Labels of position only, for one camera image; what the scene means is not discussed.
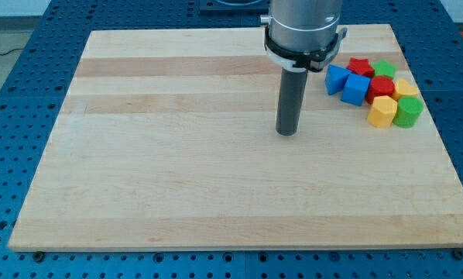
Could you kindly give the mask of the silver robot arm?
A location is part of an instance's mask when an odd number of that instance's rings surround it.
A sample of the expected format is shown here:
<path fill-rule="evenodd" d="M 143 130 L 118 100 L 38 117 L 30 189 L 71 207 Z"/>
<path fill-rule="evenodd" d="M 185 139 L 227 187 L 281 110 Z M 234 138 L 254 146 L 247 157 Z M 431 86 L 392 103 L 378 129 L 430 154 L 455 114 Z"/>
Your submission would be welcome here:
<path fill-rule="evenodd" d="M 291 51 L 326 48 L 335 38 L 342 0 L 271 0 L 269 38 Z"/>

